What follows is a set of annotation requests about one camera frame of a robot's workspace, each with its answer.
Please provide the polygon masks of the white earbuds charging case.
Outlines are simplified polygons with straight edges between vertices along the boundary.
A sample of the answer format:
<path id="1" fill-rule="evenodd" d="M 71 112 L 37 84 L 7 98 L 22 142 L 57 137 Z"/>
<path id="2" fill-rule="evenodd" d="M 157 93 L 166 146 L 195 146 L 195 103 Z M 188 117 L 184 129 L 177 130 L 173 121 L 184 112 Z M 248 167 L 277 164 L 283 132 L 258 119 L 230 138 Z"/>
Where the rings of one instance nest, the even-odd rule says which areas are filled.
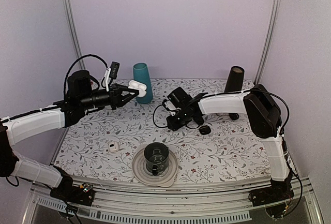
<path id="1" fill-rule="evenodd" d="M 146 95 L 146 90 L 147 90 L 147 86 L 141 82 L 135 81 L 135 80 L 131 80 L 129 82 L 129 86 L 130 89 L 135 89 L 139 91 L 139 94 L 137 95 L 137 97 L 142 98 Z"/>

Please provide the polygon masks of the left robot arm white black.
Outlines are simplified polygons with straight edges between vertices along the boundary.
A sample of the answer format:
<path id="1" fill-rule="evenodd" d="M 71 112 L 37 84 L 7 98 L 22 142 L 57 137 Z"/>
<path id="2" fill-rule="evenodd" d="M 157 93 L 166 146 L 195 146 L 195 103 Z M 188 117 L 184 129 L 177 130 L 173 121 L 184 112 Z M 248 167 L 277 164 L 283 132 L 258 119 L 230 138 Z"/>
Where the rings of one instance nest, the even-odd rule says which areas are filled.
<path id="1" fill-rule="evenodd" d="M 131 80 L 127 86 L 114 83 L 105 88 L 92 89 L 93 77 L 87 70 L 79 70 L 68 77 L 68 89 L 62 101 L 44 108 L 1 119 L 1 177 L 20 177 L 56 188 L 65 200 L 73 200 L 77 189 L 72 179 L 61 169 L 47 166 L 15 153 L 17 143 L 47 132 L 67 128 L 89 113 L 110 106 L 113 110 L 124 106 L 134 97 L 146 95 L 147 86 Z"/>

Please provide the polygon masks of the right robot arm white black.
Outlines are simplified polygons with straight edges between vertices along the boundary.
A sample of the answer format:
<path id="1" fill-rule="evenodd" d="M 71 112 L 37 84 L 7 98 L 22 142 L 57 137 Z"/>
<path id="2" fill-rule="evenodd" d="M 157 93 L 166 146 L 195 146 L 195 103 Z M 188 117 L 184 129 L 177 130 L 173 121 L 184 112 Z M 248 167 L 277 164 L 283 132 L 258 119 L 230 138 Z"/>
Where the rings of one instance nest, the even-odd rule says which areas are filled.
<path id="1" fill-rule="evenodd" d="M 284 182 L 290 176 L 290 168 L 283 137 L 285 123 L 281 120 L 281 110 L 274 101 L 275 97 L 261 84 L 236 92 L 199 93 L 194 98 L 178 87 L 168 96 L 171 104 L 166 109 L 171 114 L 166 118 L 167 127 L 177 131 L 191 120 L 202 125 L 204 115 L 217 113 L 247 115 L 251 131 L 261 139 L 266 149 L 271 179 L 276 182 L 269 187 L 267 196 L 271 201 L 279 201 L 287 194 Z"/>

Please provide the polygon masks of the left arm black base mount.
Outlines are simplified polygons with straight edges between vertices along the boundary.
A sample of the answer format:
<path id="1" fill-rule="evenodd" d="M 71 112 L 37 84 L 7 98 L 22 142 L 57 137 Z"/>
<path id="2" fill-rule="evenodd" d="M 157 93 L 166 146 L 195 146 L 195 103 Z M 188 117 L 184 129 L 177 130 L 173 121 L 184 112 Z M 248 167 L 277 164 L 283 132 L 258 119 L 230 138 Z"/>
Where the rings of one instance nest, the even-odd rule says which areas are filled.
<path id="1" fill-rule="evenodd" d="M 50 196 L 67 203 L 92 206 L 96 193 L 93 188 L 94 185 L 90 183 L 75 186 L 72 181 L 63 181 L 57 187 L 51 189 Z"/>

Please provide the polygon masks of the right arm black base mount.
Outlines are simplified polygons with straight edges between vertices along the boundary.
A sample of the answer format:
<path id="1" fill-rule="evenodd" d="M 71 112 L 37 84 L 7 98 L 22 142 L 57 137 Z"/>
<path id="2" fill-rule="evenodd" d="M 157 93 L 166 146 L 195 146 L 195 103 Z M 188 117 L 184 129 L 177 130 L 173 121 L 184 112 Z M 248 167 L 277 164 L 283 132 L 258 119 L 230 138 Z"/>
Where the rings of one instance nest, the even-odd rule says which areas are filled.
<path id="1" fill-rule="evenodd" d="M 250 191 L 248 199 L 253 206 L 261 206 L 294 197 L 291 183 L 271 180 L 271 186 Z"/>

